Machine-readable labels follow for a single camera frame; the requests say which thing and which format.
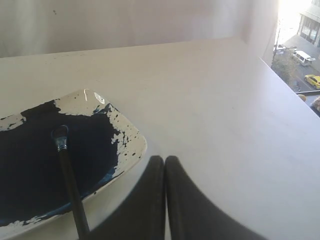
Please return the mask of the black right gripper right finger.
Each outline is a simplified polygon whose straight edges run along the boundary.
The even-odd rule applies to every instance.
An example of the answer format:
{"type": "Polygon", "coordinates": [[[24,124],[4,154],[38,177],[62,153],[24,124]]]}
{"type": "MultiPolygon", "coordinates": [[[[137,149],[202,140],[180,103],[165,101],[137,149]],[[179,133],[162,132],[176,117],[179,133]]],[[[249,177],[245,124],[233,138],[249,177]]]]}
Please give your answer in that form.
{"type": "Polygon", "coordinates": [[[165,160],[165,183],[173,240],[250,239],[250,231],[223,213],[198,189],[176,156],[165,160]]]}

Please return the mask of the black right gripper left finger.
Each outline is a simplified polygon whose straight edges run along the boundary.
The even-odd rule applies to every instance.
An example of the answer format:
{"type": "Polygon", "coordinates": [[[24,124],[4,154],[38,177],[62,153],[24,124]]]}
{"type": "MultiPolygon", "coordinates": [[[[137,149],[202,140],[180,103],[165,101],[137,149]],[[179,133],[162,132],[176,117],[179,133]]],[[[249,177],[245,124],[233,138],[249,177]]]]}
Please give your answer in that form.
{"type": "Polygon", "coordinates": [[[164,160],[151,156],[139,181],[119,207],[87,236],[89,240],[165,238],[164,160]]]}

